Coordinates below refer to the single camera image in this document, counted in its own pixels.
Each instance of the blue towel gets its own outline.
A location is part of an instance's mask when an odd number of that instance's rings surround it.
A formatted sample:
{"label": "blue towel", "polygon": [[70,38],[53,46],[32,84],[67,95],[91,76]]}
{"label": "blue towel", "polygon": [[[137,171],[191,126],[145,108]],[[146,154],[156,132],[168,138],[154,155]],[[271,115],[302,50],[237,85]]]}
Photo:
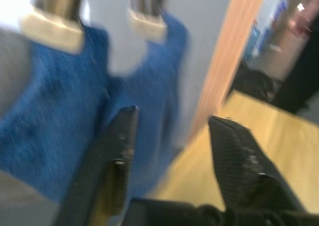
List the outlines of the blue towel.
{"label": "blue towel", "polygon": [[171,137],[187,45],[185,27],[167,14],[164,19],[166,42],[148,43],[142,63],[123,78],[106,70],[103,30],[85,27],[85,46],[78,55],[33,43],[32,81],[0,121],[0,170],[60,202],[97,134],[119,109],[138,106],[129,198],[150,190],[175,156]]}

